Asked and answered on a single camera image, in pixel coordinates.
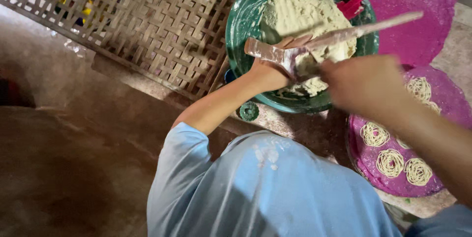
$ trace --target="teal mixing bowl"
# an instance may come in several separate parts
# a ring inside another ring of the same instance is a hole
[[[254,58],[244,53],[246,39],[256,37],[260,39],[259,8],[267,0],[235,0],[228,16],[226,25],[226,49],[229,64],[237,77],[251,69]],[[351,20],[352,25],[374,23],[375,14],[368,0],[363,0],[364,11]],[[357,51],[354,56],[376,54],[379,49],[379,34],[372,33],[357,39]],[[297,96],[284,93],[284,97],[277,96],[277,92],[265,92],[256,96],[260,102],[277,110],[290,113],[313,113],[327,110],[331,101],[327,91],[320,92],[314,97]]]

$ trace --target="blue object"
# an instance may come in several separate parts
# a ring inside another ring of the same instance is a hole
[[[231,69],[228,69],[225,73],[225,83],[228,84],[236,79],[235,74]]]
[[[472,211],[449,207],[407,236],[467,236]],[[401,236],[372,186],[351,169],[269,131],[230,142],[214,163],[208,137],[167,135],[147,204],[148,236]]]

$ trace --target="flour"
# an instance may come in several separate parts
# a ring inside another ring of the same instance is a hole
[[[259,10],[263,10],[260,23],[262,39],[270,44],[276,44],[287,36],[313,35],[316,38],[329,31],[352,27],[334,0],[268,0]],[[301,76],[313,74],[325,59],[342,61],[350,58],[355,50],[356,39],[319,47],[311,53],[297,56],[295,66]],[[279,93],[316,96],[326,88],[327,84],[316,77],[286,87]]]

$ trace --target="blurred hand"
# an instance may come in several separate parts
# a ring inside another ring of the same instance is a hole
[[[382,121],[385,113],[401,112],[412,99],[404,89],[396,57],[370,55],[321,65],[333,104],[350,113]]]
[[[311,38],[312,35],[305,35],[298,39],[287,37],[274,46],[281,49],[299,47],[310,41]],[[260,58],[254,59],[248,75],[252,77],[261,92],[278,90],[290,84],[286,72],[281,67]]]

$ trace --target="woman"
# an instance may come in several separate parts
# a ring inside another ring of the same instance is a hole
[[[286,38],[277,46],[296,47],[310,38]],[[322,72],[336,107],[399,136],[463,203],[419,220],[407,235],[472,234],[471,133],[416,102],[392,56],[325,61]],[[269,131],[247,134],[209,161],[208,134],[245,101],[288,83],[256,59],[248,73],[177,118],[149,193],[149,236],[401,235],[366,180],[291,139]]]

